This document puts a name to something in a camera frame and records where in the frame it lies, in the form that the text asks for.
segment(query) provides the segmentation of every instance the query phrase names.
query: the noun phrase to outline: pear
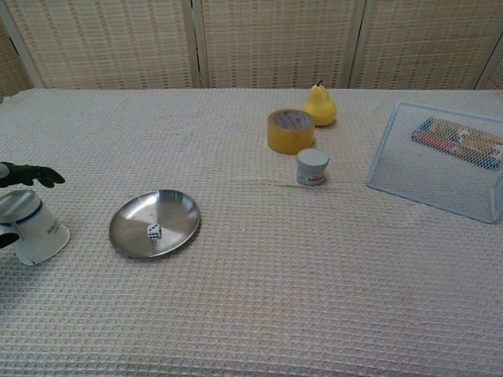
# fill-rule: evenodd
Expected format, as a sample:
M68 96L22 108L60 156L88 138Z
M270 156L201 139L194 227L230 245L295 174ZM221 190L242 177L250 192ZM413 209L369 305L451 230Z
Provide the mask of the pear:
M313 85L302 106L302 109L313 117L315 126L329 125L337 114L336 102L321 83L322 81Z

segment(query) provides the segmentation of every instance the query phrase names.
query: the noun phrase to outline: packing tape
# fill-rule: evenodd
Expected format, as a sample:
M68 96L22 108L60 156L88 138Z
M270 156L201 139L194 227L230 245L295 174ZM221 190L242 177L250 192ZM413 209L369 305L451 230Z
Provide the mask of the packing tape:
M301 110L283 109L267 118L267 144L278 153L295 155L313 144L314 120Z

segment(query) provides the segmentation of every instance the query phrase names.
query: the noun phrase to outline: die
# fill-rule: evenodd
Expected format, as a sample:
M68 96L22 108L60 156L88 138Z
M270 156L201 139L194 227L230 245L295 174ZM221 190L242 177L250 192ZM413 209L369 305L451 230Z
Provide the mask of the die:
M163 231L162 228L160 227L159 224L150 224L147 227L147 236L151 240L160 240L160 238L163 236Z

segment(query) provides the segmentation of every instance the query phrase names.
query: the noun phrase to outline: silver plate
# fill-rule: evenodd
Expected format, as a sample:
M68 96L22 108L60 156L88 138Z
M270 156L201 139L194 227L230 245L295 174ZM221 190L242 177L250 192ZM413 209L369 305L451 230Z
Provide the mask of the silver plate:
M197 203L175 190L141 194L122 206L110 221L109 237L118 252L132 258L169 253L193 236L200 222ZM158 223L160 240L150 240L147 227Z

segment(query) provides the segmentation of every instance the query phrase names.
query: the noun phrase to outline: black glove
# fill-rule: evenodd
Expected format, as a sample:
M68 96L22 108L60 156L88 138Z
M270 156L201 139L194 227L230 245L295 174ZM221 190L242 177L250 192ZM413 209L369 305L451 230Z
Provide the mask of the black glove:
M55 183L64 183L55 170L50 167L33 167L31 165L14 165L13 163L3 163L9 168L9 175L0 178L0 187L7 187L22 183L26 186L33 186L36 179L46 187L54 187Z

